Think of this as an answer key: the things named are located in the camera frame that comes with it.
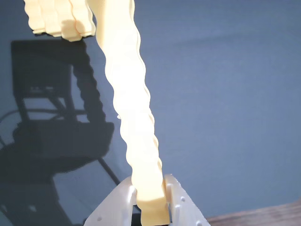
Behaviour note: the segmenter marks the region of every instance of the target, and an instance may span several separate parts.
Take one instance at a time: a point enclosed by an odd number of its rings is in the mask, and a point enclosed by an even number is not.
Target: white 3d-printed base
[[[165,183],[173,221],[170,226],[210,226],[171,174],[165,175]],[[128,177],[93,211],[84,226],[131,226],[133,205],[136,205],[136,189]]]

